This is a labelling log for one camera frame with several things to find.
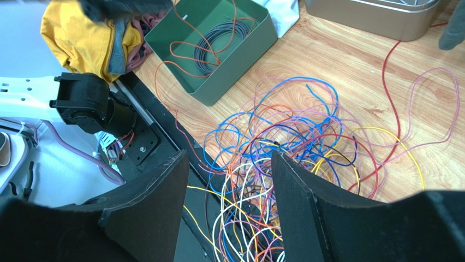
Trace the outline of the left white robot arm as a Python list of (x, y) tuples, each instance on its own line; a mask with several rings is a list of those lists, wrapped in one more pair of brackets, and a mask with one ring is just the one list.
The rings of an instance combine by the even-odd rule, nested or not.
[(1, 130), (34, 130), (21, 118), (78, 126), (85, 133), (107, 133), (120, 145), (123, 166), (144, 169), (160, 138), (134, 93), (120, 80), (94, 74), (62, 73), (42, 78), (1, 78)]

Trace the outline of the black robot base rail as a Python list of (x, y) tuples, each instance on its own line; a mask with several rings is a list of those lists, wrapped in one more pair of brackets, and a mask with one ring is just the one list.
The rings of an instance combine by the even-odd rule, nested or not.
[(195, 154), (201, 146), (175, 120), (139, 78), (129, 73), (115, 82), (116, 98), (132, 106), (141, 124), (136, 128), (129, 153), (118, 168), (133, 179), (164, 162), (176, 151), (186, 150), (189, 159), (188, 189), (180, 222), (175, 261), (214, 261), (211, 227), (220, 214), (220, 199), (207, 187), (209, 173), (200, 167)]

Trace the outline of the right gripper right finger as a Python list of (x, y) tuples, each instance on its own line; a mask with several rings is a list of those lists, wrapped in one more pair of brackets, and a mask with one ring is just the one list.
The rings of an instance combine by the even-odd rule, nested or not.
[(272, 154), (272, 180), (287, 261), (374, 261), (374, 201)]

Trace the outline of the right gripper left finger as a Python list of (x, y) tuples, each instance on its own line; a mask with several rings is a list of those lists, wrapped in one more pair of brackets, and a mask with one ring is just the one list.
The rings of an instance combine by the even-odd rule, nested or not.
[(81, 205), (62, 207), (70, 226), (59, 261), (173, 261), (189, 161), (178, 151), (144, 175)]

